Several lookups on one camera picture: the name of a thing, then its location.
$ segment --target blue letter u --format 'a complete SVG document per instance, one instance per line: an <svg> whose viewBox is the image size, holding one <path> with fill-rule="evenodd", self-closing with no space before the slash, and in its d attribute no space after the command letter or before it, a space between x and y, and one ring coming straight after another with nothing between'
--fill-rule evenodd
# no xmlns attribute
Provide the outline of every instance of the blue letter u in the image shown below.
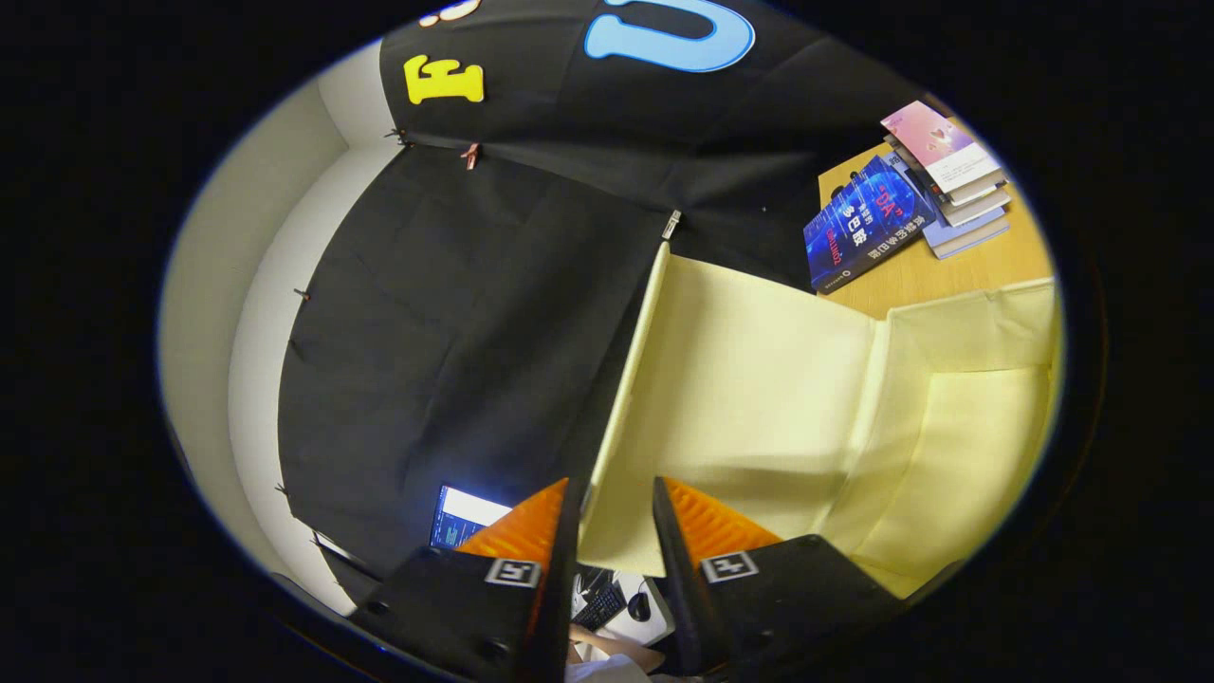
<svg viewBox="0 0 1214 683"><path fill-rule="evenodd" d="M634 0L603 0L628 5ZM741 59L755 44L755 29L745 17L708 0L640 0L694 12L713 23L704 38L670 35L660 30L626 24L615 15L602 15L586 30L586 55L596 59L608 55L631 57L681 72L715 72Z"/></svg>

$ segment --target letter cutout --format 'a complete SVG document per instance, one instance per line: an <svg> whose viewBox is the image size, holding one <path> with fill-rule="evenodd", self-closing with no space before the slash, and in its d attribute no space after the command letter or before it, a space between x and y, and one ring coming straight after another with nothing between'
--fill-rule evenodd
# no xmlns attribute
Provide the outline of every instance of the letter cutout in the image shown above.
<svg viewBox="0 0 1214 683"><path fill-rule="evenodd" d="M453 74L450 72L459 68L458 61L438 59L426 64L426 59L425 55L418 55L404 63L404 87L410 102L420 104L430 97L464 97L469 102L484 99L484 69L469 64L464 73ZM422 78L422 73L430 78Z"/></svg>
<svg viewBox="0 0 1214 683"><path fill-rule="evenodd" d="M634 0L603 0L628 5ZM713 23L699 39L670 35L651 28L626 24L615 15L602 15L586 30L586 55L600 59L608 55L631 57L681 72L715 72L737 62L755 44L755 29L745 17L708 0L640 0L653 5L694 12Z"/></svg>
<svg viewBox="0 0 1214 683"><path fill-rule="evenodd" d="M475 12L476 8L480 6L481 6L481 0L467 0L467 2L456 2L455 5L443 7L443 10L436 15L426 15L425 17L421 17L421 19L418 23L420 23L422 28L427 28L438 23L438 19L442 19L444 22L463 19L464 17Z"/></svg>

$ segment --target pink book cover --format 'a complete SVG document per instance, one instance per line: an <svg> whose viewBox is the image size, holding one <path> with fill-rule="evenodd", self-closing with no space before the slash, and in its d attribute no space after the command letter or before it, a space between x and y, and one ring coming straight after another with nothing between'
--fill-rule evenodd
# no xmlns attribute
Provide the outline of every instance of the pink book cover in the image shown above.
<svg viewBox="0 0 1214 683"><path fill-rule="evenodd" d="M941 192L952 192L999 167L969 133L923 102L902 107L881 119L881 125L919 159Z"/></svg>

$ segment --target black border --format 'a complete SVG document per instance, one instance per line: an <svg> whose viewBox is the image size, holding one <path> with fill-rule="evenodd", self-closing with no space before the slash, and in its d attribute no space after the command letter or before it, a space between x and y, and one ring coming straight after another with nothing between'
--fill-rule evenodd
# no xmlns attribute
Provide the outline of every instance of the black border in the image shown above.
<svg viewBox="0 0 1214 683"><path fill-rule="evenodd" d="M233 141L310 74L437 4L18 17L8 197L29 214L11 223L28 448L10 474L32 499L15 650L33 671L362 679L336 658L425 676L319 617L215 525L170 455L153 332L176 226ZM1204 194L1184 169L1208 136L1203 24L1167 2L775 4L895 64L1000 150L1050 237L1074 351L1049 456L1012 518L828 678L1191 667L1208 625L1186 570L1210 519L1209 466L1186 454L1204 451L1209 268Z"/></svg>

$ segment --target book stack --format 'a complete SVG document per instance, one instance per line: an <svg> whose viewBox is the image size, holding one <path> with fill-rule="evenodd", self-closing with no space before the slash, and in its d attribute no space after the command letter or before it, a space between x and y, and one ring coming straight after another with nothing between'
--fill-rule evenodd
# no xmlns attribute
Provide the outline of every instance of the book stack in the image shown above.
<svg viewBox="0 0 1214 683"><path fill-rule="evenodd" d="M881 125L890 131L885 141L904 163L908 178L936 212L923 234L937 258L1008 229L1004 205L1011 195L1003 187L1008 176L969 133L918 101L890 114Z"/></svg>

